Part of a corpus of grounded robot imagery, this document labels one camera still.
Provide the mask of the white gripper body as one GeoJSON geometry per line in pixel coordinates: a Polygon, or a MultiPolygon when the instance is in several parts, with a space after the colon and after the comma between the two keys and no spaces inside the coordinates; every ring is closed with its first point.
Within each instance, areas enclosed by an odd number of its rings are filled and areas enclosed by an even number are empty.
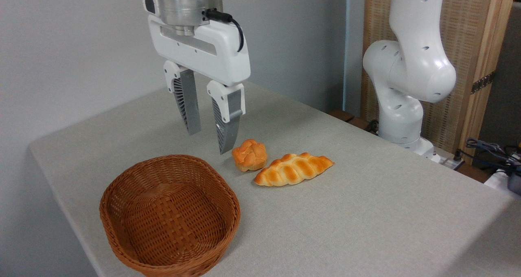
{"type": "Polygon", "coordinates": [[[154,48],[160,56],[179,66],[233,86],[251,75],[246,42],[242,50],[240,36],[234,24],[211,20],[194,29],[193,36],[178,35],[173,26],[159,18],[158,0],[142,0],[149,13],[148,25],[154,48]]]}

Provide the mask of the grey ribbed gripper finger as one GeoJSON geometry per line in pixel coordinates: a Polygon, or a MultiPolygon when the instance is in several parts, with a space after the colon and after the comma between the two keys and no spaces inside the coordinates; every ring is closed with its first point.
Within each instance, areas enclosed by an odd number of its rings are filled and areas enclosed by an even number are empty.
{"type": "Polygon", "coordinates": [[[245,93],[242,83],[225,86],[211,80],[207,92],[212,97],[220,154],[233,149],[239,130],[240,117],[245,114],[245,93]]]}
{"type": "Polygon", "coordinates": [[[194,72],[170,60],[165,61],[163,68],[168,91],[175,97],[188,134],[198,133],[201,130],[201,123],[194,72]]]}

